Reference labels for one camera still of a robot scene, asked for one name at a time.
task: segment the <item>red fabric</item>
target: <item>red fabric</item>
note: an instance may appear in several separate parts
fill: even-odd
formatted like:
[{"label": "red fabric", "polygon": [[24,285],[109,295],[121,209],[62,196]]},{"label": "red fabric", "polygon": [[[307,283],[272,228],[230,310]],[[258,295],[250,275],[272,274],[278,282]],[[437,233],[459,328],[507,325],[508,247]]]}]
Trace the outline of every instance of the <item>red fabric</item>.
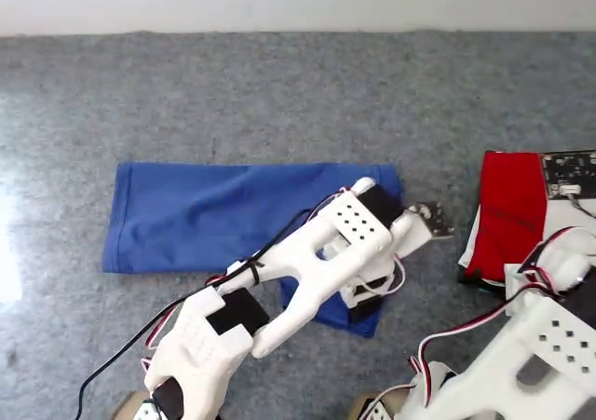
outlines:
[{"label": "red fabric", "polygon": [[480,193],[479,231],[464,276],[504,281],[503,265],[521,263],[542,240],[548,199],[540,156],[487,153]]}]

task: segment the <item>gray carpet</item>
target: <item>gray carpet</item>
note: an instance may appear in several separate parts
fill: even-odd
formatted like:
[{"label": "gray carpet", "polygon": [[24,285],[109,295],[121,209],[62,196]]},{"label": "gray carpet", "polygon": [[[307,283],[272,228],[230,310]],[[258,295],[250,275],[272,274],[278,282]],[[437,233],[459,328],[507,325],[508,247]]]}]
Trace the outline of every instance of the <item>gray carpet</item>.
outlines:
[{"label": "gray carpet", "polygon": [[[457,237],[407,260],[374,339],[307,325],[245,361],[223,417],[342,419],[358,393],[408,381],[422,337],[495,303],[455,283],[483,152],[596,144],[595,49],[596,34],[0,39],[0,281],[16,270],[22,286],[0,304],[0,418],[72,418],[83,378],[203,280],[102,274],[122,160],[387,161],[408,201],[444,201]],[[279,309],[274,286],[255,293]],[[463,370],[502,322],[429,357]],[[90,387],[84,418],[142,386],[141,355]]]}]

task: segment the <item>blue fabric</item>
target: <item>blue fabric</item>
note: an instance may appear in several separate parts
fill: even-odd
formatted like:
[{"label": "blue fabric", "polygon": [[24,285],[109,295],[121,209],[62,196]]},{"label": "blue fabric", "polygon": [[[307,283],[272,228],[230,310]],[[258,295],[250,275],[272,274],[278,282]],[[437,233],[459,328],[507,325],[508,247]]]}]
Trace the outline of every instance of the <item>blue fabric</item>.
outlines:
[{"label": "blue fabric", "polygon": [[[296,164],[212,166],[123,163],[103,250],[105,272],[223,272],[259,250],[298,211],[358,178],[371,176],[389,194],[401,195],[391,165]],[[284,303],[290,281],[282,284]],[[347,321],[339,295],[318,320],[370,336],[378,313]]]}]

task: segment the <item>white wall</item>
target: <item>white wall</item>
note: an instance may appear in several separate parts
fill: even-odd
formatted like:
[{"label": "white wall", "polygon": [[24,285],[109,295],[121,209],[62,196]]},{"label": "white wall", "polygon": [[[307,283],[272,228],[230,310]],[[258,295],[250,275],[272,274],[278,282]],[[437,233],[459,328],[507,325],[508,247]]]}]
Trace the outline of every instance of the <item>white wall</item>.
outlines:
[{"label": "white wall", "polygon": [[0,34],[596,29],[596,0],[0,0]]}]

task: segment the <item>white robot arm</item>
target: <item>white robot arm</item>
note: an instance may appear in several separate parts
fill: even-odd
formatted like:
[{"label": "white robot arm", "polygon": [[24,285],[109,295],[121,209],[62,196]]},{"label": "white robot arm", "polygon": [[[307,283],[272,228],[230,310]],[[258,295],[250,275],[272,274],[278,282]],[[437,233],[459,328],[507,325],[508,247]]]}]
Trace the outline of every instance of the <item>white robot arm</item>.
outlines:
[{"label": "white robot arm", "polygon": [[[497,413],[507,420],[567,420],[596,397],[596,271],[588,256],[563,250],[560,243],[539,245],[532,264],[546,272],[542,278],[519,273],[519,265],[507,266],[508,300],[515,298],[508,304],[512,319],[460,375],[430,362],[402,389],[409,395],[395,420],[495,420]],[[557,301],[549,293],[564,297]],[[549,371],[528,386],[517,375],[533,356]],[[426,365],[414,361],[414,367]],[[366,411],[360,416],[369,418]]]},{"label": "white robot arm", "polygon": [[[373,180],[360,179],[251,264],[256,276],[237,273],[246,263],[236,262],[228,269],[233,278],[190,296],[145,376],[155,404],[144,404],[135,420],[216,418],[231,375],[249,353],[268,355],[338,291],[348,306],[378,297],[393,282],[395,254],[403,257],[453,232],[444,226],[440,205],[397,206]],[[268,321],[246,289],[255,279],[287,276],[298,280],[298,289],[286,310]],[[385,281],[374,292],[356,295],[360,283],[379,278]]]}]

